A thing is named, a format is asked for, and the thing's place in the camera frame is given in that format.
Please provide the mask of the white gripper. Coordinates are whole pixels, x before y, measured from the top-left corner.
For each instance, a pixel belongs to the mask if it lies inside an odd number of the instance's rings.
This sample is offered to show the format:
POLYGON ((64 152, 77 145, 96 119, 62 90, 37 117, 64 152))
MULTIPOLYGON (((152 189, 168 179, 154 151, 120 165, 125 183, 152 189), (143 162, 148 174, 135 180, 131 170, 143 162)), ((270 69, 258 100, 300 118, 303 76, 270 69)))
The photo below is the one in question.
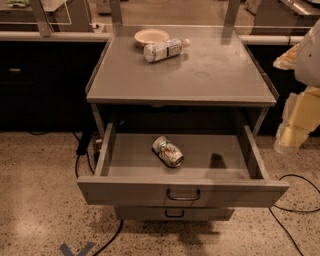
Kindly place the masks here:
POLYGON ((286 101, 284 124, 277 130, 274 150, 296 153, 309 134, 320 125, 320 88, 308 86, 302 93, 291 93, 286 101))

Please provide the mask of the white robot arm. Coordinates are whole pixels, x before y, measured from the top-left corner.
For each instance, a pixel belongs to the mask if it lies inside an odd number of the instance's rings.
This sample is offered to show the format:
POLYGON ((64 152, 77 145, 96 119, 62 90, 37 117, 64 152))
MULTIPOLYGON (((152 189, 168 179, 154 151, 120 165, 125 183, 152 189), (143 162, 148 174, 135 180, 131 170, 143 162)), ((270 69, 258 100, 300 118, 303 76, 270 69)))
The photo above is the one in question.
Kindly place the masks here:
POLYGON ((295 79, 306 85, 302 93, 289 94, 274 142, 276 152, 294 153, 320 126, 320 21, 300 43, 278 57, 273 66, 293 69, 295 79))

